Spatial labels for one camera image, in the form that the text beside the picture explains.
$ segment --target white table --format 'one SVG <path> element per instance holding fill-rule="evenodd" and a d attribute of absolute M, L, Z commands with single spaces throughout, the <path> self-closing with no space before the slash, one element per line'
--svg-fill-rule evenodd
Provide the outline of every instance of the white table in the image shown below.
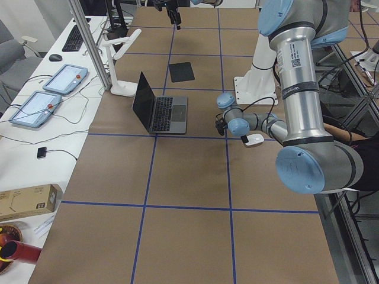
<path fill-rule="evenodd" d="M 91 33 L 94 36 L 94 40 L 97 41 L 102 31 L 102 26 L 105 24 L 106 17 L 91 18 L 92 20 L 89 22 Z M 62 47 L 74 25 L 75 23 L 70 21 L 31 77 L 53 75 L 67 63 L 87 67 L 89 70 L 87 77 L 71 95 L 63 97 L 64 102 L 60 104 L 60 107 L 55 112 L 56 115 L 63 116 L 72 122 L 78 122 L 88 101 L 83 118 L 77 124 L 72 124 L 63 118 L 51 117 L 48 122 L 38 129 L 17 127 L 9 122 L 0 122 L 0 135 L 36 143 L 61 134 L 86 131 L 89 128 L 99 106 L 104 88 L 98 78 L 93 79 L 97 73 L 89 54 L 85 53 L 86 47 L 84 44 L 77 52 L 62 52 Z M 105 48 L 101 47 L 101 42 L 100 48 L 103 51 L 101 54 L 102 61 L 106 64 L 107 56 Z M 60 62 L 50 62 L 49 56 L 53 53 L 62 55 L 63 60 Z M 13 104 L 21 104 L 34 91 L 42 91 L 42 86 L 48 79 L 48 77 L 39 77 L 27 82 L 15 98 Z M 93 79 L 91 83 L 81 92 L 86 98 L 76 93 L 91 79 Z M 15 108 L 8 109 L 0 121 L 8 120 L 15 111 Z M 64 192 L 75 167 L 75 159 L 62 151 L 47 153 L 45 158 L 37 159 L 37 149 L 46 146 L 48 150 L 66 150 L 78 157 L 86 135 L 86 132 L 77 133 L 36 145 L 20 143 L 1 137 L 0 192 L 48 183 L 58 184 Z M 44 214 L 2 223 L 16 225 L 22 231 L 23 239 L 26 243 L 43 247 L 47 234 L 37 238 L 33 229 L 45 222 L 52 215 L 54 214 Z M 32 264 L 14 262 L 8 271 L 0 275 L 0 282 L 7 284 L 27 283 L 33 270 L 34 265 Z"/>

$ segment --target blue robot part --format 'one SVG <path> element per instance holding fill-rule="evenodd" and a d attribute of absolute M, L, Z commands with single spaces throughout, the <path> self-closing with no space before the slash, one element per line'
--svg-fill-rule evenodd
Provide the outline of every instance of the blue robot part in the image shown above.
<path fill-rule="evenodd" d="M 229 121 L 227 127 L 233 136 L 236 137 L 244 136 L 250 131 L 249 123 L 243 118 L 235 118 Z"/>
<path fill-rule="evenodd" d="M 275 162 L 279 178 L 297 193 L 316 194 L 324 190 L 325 176 L 314 157 L 296 146 L 284 147 Z"/>
<path fill-rule="evenodd" d="M 315 38 L 310 42 L 310 45 L 313 49 L 319 49 L 321 47 L 332 46 L 334 44 L 340 43 L 348 35 L 348 27 L 342 28 L 333 33 L 324 35 L 319 38 Z"/>
<path fill-rule="evenodd" d="M 235 101 L 236 101 L 236 99 L 234 98 L 234 96 L 231 93 L 223 92 L 217 98 L 217 105 L 219 106 L 219 108 L 225 109 L 225 108 L 233 105 Z"/>
<path fill-rule="evenodd" d="M 259 33 L 267 37 L 276 31 L 288 15 L 294 0 L 268 0 L 258 19 Z"/>

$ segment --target laptop keyboard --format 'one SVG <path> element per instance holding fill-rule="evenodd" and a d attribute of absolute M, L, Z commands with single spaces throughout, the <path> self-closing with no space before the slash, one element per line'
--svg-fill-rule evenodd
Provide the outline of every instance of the laptop keyboard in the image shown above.
<path fill-rule="evenodd" d="M 170 130 L 172 98 L 160 96 L 156 98 L 153 131 Z"/>

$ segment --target keyboard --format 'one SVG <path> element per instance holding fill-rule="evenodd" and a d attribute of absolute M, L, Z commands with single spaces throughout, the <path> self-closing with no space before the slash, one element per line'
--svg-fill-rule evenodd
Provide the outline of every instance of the keyboard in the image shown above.
<path fill-rule="evenodd" d="M 69 51 L 79 51 L 81 49 L 83 43 L 82 35 L 79 32 L 79 28 L 77 25 L 74 25 L 69 37 L 66 40 L 65 45 L 62 48 L 63 52 L 69 52 Z"/>
<path fill-rule="evenodd" d="M 156 98 L 153 131 L 169 131 L 171 122 L 172 98 Z"/>

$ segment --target laptop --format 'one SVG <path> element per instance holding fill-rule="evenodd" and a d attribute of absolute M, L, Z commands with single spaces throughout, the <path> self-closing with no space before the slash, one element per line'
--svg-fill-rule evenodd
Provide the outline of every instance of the laptop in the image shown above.
<path fill-rule="evenodd" d="M 187 130 L 187 97 L 155 96 L 141 72 L 133 111 L 148 133 L 184 134 Z"/>

